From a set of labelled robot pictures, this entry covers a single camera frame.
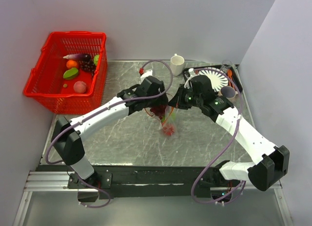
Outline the pink peach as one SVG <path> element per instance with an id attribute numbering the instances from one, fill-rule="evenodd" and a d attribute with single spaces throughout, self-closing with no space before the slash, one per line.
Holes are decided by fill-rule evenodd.
<path id="1" fill-rule="evenodd" d="M 84 94 L 87 91 L 87 84 L 83 81 L 77 81 L 74 83 L 73 89 L 77 94 Z"/>

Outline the clear zip top bag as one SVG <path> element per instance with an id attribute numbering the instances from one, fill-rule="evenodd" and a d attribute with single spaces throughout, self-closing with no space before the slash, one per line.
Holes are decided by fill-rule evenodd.
<path id="1" fill-rule="evenodd" d="M 159 130 L 168 137 L 178 135 L 176 128 L 176 110 L 174 107 L 161 105 L 149 109 L 144 109 L 151 118 L 159 122 Z"/>

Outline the dark red grape bunch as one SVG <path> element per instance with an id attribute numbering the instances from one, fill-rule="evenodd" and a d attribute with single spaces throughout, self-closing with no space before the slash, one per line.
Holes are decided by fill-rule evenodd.
<path id="1" fill-rule="evenodd" d="M 152 113 L 152 115 L 155 115 L 160 120 L 162 120 L 165 117 L 166 108 L 167 105 L 155 106 L 150 108 L 150 112 Z"/>

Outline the red yellow apple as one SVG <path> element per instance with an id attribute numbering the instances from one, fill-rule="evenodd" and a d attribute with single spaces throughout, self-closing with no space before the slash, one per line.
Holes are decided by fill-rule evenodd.
<path id="1" fill-rule="evenodd" d="M 174 136 L 176 133 L 175 128 L 173 125 L 165 125 L 162 126 L 160 131 L 165 135 L 165 136 Z"/>

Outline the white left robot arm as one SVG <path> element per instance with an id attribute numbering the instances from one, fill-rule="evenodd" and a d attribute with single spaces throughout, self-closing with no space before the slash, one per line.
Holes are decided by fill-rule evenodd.
<path id="1" fill-rule="evenodd" d="M 85 155 L 83 142 L 104 126 L 125 118 L 145 108 L 165 105 L 168 98 L 163 81 L 153 76 L 146 77 L 141 84 L 122 90 L 109 102 L 80 117 L 59 119 L 55 125 L 52 146 L 62 161 L 79 176 L 86 188 L 93 187 L 97 176 Z"/>

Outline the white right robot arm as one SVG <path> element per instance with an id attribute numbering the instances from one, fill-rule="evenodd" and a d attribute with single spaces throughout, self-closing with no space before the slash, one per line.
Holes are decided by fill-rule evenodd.
<path id="1" fill-rule="evenodd" d="M 230 100 L 214 92 L 206 76 L 191 78 L 189 88 L 179 85 L 169 106 L 183 110 L 199 108 L 232 135 L 250 156 L 251 162 L 248 163 L 224 161 L 214 167 L 213 181 L 218 186 L 225 186 L 230 180 L 250 181 L 258 190 L 266 191 L 287 174 L 290 151 L 261 135 Z"/>

